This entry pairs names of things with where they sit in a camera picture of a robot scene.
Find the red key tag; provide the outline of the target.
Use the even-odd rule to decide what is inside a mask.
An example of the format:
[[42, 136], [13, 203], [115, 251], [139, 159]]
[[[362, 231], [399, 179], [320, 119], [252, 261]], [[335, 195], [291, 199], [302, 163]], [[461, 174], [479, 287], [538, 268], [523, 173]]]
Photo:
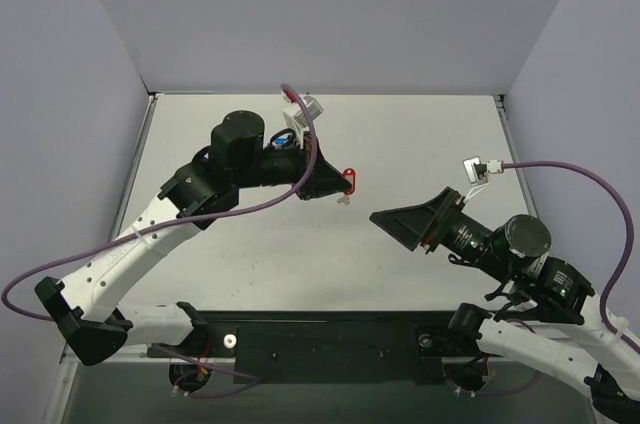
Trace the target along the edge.
[[347, 168], [342, 173], [343, 177], [349, 182], [350, 187], [344, 192], [345, 195], [352, 195], [356, 191], [357, 173], [353, 168]]

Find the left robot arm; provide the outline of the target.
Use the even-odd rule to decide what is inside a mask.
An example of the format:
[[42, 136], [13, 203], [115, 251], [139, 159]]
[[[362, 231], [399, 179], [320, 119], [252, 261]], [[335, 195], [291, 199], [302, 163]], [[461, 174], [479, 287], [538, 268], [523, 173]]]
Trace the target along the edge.
[[122, 234], [124, 243], [95, 254], [35, 293], [66, 343], [86, 366], [104, 362], [125, 346], [168, 345], [181, 354], [202, 352], [208, 325], [187, 302], [124, 306], [121, 301], [156, 264], [206, 230], [217, 213], [235, 208], [243, 189], [289, 185], [301, 200], [351, 190], [343, 173], [315, 149], [309, 132], [285, 130], [264, 141], [263, 119], [234, 111], [213, 128], [209, 146], [161, 186]]

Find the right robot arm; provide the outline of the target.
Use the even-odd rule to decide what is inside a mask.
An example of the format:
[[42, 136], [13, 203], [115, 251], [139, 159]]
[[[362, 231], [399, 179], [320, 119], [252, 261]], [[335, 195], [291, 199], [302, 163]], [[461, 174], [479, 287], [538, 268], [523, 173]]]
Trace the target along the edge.
[[447, 327], [449, 346], [517, 361], [569, 385], [616, 423], [639, 420], [639, 338], [570, 263], [550, 254], [551, 234], [519, 214], [489, 229], [465, 214], [465, 196], [445, 188], [419, 205], [376, 211], [370, 221], [405, 248], [444, 247], [454, 265], [497, 281], [498, 311], [463, 303]]

